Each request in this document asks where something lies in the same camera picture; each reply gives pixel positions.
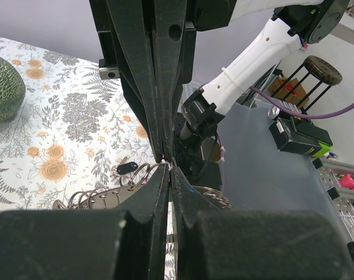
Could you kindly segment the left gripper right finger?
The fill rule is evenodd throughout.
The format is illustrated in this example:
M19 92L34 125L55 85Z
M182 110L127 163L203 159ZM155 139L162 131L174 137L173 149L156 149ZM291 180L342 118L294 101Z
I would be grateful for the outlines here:
M327 218L310 211L234 211L170 172L178 279L354 279Z

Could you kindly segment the metal ring disc with keyrings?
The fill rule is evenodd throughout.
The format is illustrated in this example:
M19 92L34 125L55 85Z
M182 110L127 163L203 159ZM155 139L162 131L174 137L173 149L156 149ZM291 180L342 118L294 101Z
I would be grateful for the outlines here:
M103 250L164 252L167 239L167 200L180 207L180 226L193 250L220 254L233 242L230 226L231 208L223 194L209 187L191 185L182 170L165 164L145 163L139 170L143 177L134 182L132 177L121 176L128 184L117 188L96 188L77 192L76 204L65 206L56 200L53 208L66 213L52 217L65 222L62 231L52 232L54 249L73 250L84 243L98 242Z

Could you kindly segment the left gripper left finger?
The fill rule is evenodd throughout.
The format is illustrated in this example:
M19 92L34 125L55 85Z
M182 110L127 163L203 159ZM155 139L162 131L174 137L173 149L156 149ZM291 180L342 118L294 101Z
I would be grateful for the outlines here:
M109 210L0 213L0 279L162 279L169 167Z

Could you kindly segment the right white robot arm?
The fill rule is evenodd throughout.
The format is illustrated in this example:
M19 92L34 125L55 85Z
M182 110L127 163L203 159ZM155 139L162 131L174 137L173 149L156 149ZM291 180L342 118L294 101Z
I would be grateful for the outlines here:
M124 97L146 129L157 162L171 161L172 128L183 85L192 79L196 35L272 9L253 42L194 93L183 110L186 146L210 136L241 92L265 70L340 22L348 1L91 1L103 58L102 79L120 78Z

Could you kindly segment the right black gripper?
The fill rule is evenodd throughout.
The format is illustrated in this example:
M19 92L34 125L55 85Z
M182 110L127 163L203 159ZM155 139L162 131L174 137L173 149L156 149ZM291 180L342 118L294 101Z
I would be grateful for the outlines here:
M173 96L192 79L198 32L228 26L236 1L90 1L102 80L121 79L155 161L173 155Z

